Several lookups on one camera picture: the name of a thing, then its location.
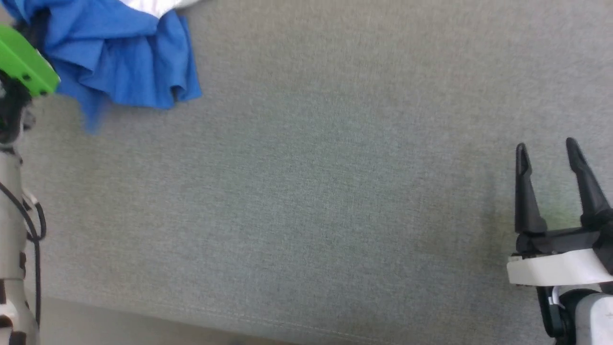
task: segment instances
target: green robot part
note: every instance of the green robot part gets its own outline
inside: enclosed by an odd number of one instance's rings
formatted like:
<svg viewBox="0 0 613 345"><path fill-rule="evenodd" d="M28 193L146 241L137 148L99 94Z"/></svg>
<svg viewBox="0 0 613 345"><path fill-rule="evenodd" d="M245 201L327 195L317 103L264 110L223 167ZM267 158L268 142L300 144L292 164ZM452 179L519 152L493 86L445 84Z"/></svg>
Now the green robot part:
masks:
<svg viewBox="0 0 613 345"><path fill-rule="evenodd" d="M0 25L0 70L19 80L32 98L54 93L59 76L28 40L10 26Z"/></svg>

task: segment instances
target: gray fabric surface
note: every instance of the gray fabric surface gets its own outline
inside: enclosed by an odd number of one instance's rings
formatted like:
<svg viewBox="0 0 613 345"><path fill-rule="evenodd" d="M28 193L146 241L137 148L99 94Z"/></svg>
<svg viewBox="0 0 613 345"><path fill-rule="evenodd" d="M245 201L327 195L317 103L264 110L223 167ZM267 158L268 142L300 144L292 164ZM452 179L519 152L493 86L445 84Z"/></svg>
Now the gray fabric surface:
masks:
<svg viewBox="0 0 613 345"><path fill-rule="evenodd" d="M613 193L610 1L211 0L205 96L37 105L45 293L308 344L545 344L506 281L514 148L578 224L564 140Z"/></svg>

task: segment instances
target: black cable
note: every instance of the black cable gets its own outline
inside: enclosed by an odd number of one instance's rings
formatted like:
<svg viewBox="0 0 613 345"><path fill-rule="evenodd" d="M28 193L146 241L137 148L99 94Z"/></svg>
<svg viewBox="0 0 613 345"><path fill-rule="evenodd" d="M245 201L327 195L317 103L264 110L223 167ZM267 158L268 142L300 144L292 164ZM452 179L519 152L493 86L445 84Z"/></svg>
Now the black cable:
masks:
<svg viewBox="0 0 613 345"><path fill-rule="evenodd" d="M40 203L36 203L34 207L39 216L40 220L40 235L36 233L36 228L34 227L34 222L32 222L32 218L26 211L26 208L23 207L22 201L17 199L17 197L11 193L11 191L0 182L0 191L2 191L8 198L13 202L13 204L19 210L19 213L26 220L26 224L29 228L28 240L32 242L34 245L34 277L35 277L35 285L36 285L36 312L35 318L36 323L40 327L40 300L41 300L41 288L40 288L40 241L43 240L47 235L47 221L45 220L45 214L43 213L42 206Z"/></svg>

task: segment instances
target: blue towel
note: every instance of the blue towel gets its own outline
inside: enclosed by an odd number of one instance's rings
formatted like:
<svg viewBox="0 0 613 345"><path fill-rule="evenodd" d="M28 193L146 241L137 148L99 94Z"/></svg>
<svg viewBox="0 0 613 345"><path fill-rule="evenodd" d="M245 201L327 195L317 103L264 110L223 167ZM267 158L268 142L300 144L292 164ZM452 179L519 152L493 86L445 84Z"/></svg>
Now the blue towel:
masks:
<svg viewBox="0 0 613 345"><path fill-rule="evenodd" d="M50 11L44 54L61 78L58 92L79 101L89 130L108 99L169 109L175 98L202 95L186 19L172 9L132 8L142 0L0 1L17 20Z"/></svg>

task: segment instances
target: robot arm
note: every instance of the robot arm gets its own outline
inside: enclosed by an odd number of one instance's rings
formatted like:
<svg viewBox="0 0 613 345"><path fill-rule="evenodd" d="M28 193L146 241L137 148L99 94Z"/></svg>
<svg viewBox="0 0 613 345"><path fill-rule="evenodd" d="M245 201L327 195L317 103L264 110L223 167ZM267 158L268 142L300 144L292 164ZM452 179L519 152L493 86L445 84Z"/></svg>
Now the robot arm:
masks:
<svg viewBox="0 0 613 345"><path fill-rule="evenodd" d="M564 285L613 282L613 210L577 142L566 148L583 207L581 227L547 230L536 202L524 144L516 152L516 252L507 272L512 284L536 287L543 325L558 345L613 344L613 295L589 289L558 294Z"/></svg>
<svg viewBox="0 0 613 345"><path fill-rule="evenodd" d="M44 25L44 18L33 18L31 24L21 23L17 29L0 25L0 345L39 344L39 241L45 236L46 224L40 204L24 195L22 160L13 145L33 125L26 107L33 98L53 93L59 77L33 46L40 33L36 26ZM39 235L24 199L39 214ZM36 256L36 316L24 289L27 239L34 244Z"/></svg>

